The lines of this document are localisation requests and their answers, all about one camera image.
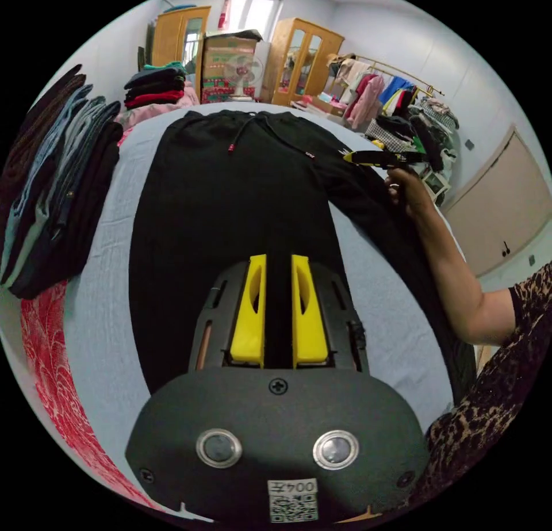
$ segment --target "printed number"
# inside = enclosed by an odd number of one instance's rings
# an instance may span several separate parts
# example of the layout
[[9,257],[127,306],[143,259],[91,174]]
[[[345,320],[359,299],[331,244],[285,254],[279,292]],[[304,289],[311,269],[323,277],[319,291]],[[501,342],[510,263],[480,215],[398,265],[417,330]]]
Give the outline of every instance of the printed number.
[[304,481],[269,481],[269,495],[293,495],[311,492],[318,492],[314,479]]

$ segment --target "stack of folded clothes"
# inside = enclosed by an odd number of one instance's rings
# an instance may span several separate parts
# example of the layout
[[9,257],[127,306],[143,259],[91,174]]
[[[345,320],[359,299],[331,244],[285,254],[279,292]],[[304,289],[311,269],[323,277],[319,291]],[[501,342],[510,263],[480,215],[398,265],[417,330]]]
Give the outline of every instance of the stack of folded clothes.
[[121,104],[63,75],[27,113],[0,175],[0,287],[34,299],[80,274],[119,159]]
[[164,67],[145,65],[126,84],[125,107],[135,109],[149,104],[176,104],[184,96],[186,75],[181,62]]

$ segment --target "leopard print sleeve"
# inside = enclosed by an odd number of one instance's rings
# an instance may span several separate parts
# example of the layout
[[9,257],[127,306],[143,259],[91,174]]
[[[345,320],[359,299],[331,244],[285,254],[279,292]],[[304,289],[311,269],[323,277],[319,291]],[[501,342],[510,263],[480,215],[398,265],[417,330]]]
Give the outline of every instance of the leopard print sleeve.
[[520,284],[511,287],[516,331],[529,330],[539,315],[548,310],[552,297],[552,261]]

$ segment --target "bed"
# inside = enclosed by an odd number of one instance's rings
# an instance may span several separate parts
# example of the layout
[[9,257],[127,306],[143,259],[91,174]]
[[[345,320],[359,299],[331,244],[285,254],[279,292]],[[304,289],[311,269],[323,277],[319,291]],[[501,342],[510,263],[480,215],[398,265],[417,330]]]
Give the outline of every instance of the bed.
[[[193,107],[203,114],[223,109],[274,113],[289,110],[326,128],[352,150],[377,149],[331,121],[294,109],[247,102]],[[70,396],[82,407],[81,420],[87,433],[93,436],[82,446],[83,452],[88,449],[87,452],[93,453],[89,460],[85,457],[88,468],[96,478],[100,474],[110,488],[146,505],[149,501],[124,456],[132,426],[150,396],[134,347],[128,259],[133,216],[152,153],[167,126],[186,111],[177,109],[160,114],[136,124],[126,135],[83,273],[67,285],[60,284],[38,300],[22,305],[22,344],[30,363],[35,365],[34,371],[39,372],[38,366],[44,366],[44,362],[37,365],[37,360],[46,360],[52,367],[52,379],[57,380],[61,368]],[[453,405],[447,370],[435,336],[410,291],[371,241],[335,207],[330,205],[330,209],[351,295],[367,330],[370,373],[402,394],[425,431]],[[0,305],[10,307],[12,312],[16,310],[15,303],[17,300],[8,293],[0,294]],[[0,320],[0,331],[4,326]],[[4,332],[2,340],[17,343],[17,333],[10,336]],[[11,348],[17,351],[17,345]],[[57,358],[52,362],[54,351]],[[74,440],[54,424],[69,445],[65,450],[71,451],[74,458],[75,446],[71,444]],[[74,428],[79,425],[70,426],[68,433],[78,435]],[[194,517],[185,511],[179,515]]]

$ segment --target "electric fan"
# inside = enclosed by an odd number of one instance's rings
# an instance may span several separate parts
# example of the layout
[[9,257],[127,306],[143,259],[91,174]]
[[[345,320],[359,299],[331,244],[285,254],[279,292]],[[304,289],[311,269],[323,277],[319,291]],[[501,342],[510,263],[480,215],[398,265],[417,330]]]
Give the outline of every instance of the electric fan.
[[246,95],[244,88],[253,87],[262,76],[263,64],[255,55],[236,55],[230,58],[224,66],[224,78],[234,88],[228,101],[253,101],[250,95]]

